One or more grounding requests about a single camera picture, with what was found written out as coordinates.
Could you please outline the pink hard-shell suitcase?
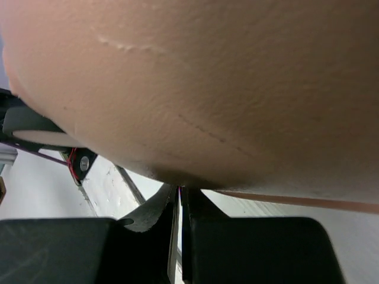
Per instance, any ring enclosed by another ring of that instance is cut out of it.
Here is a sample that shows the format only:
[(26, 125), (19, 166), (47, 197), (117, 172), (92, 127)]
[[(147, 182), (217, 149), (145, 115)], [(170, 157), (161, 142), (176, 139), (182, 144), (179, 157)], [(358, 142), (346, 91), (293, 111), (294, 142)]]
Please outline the pink hard-shell suitcase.
[(13, 93), (165, 183), (378, 212), (377, 1), (2, 1)]

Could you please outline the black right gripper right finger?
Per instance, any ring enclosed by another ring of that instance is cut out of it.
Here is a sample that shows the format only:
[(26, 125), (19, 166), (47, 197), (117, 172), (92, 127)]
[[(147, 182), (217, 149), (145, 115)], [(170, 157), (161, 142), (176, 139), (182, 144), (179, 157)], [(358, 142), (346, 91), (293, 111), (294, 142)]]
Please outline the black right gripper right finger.
[(323, 226), (307, 217), (232, 218), (181, 189), (185, 283), (344, 283)]

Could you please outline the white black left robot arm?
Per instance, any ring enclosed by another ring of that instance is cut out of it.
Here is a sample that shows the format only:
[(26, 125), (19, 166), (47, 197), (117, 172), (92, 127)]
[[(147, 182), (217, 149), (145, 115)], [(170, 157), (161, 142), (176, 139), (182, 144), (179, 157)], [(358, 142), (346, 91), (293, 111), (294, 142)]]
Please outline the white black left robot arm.
[(38, 114), (9, 90), (1, 89), (1, 143), (27, 151), (82, 148), (53, 121)]

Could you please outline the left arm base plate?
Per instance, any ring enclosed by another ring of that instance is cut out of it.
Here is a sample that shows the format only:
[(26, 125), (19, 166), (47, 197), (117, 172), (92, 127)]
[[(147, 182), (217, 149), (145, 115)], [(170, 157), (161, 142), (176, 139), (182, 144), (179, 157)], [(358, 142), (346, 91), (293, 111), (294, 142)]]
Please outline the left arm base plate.
[(66, 162), (74, 182), (81, 186), (89, 173), (94, 161), (98, 157), (96, 153), (87, 148), (66, 148), (61, 155)]

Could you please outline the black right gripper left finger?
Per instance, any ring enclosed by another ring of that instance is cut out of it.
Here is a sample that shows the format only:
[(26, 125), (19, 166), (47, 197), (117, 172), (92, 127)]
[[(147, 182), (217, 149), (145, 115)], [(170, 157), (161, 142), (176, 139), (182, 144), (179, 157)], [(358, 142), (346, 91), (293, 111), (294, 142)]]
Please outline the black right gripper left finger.
[(171, 185), (119, 220), (3, 220), (1, 282), (174, 283), (177, 232)]

